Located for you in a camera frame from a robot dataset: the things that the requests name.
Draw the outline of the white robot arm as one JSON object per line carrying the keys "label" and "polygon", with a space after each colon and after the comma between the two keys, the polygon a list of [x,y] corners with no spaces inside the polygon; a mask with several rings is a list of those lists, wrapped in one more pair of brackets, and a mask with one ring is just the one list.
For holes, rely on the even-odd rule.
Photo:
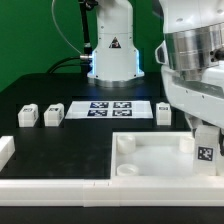
{"label": "white robot arm", "polygon": [[[224,0],[155,1],[160,7],[155,60],[168,102],[185,112],[195,132],[206,124],[217,127],[224,151]],[[112,87],[142,78],[129,0],[85,0],[85,6],[97,18],[89,81]]]}

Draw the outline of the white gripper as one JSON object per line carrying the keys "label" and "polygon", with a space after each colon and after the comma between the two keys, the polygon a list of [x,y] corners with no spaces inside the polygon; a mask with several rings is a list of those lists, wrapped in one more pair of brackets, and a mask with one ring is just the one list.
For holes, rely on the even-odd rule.
{"label": "white gripper", "polygon": [[[184,81],[168,66],[161,67],[164,90],[169,103],[185,112],[185,119],[195,136],[200,119],[224,128],[224,65],[210,67],[201,81]],[[224,133],[219,129],[218,148],[224,157]]]}

